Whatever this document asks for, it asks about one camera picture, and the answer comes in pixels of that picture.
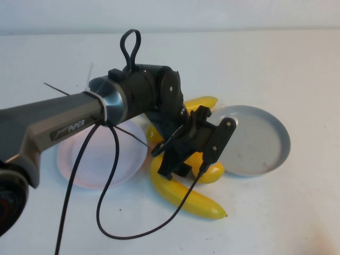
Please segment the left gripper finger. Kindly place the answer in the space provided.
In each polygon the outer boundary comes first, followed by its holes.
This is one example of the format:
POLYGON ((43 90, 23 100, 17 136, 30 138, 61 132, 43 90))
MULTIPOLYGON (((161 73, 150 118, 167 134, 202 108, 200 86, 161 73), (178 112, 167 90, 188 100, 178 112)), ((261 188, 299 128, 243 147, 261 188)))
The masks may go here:
POLYGON ((164 179, 170 181, 172 179, 172 173, 177 166, 176 154, 172 152, 165 152, 161 156, 160 167, 157 173, 164 179))
POLYGON ((191 172, 192 166, 183 162, 180 167, 180 177, 187 177, 188 174, 191 172))

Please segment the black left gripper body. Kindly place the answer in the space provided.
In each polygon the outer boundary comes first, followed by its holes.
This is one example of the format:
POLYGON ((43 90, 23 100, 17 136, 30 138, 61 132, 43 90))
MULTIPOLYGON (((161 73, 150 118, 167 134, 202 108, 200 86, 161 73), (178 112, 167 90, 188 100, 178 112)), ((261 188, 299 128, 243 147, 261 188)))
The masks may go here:
POLYGON ((179 159, 187 159, 195 152, 202 152, 210 139, 209 116, 209 111, 192 111, 175 129, 156 124, 157 128, 161 128, 159 132, 163 141, 151 151, 152 156, 168 152, 179 159))

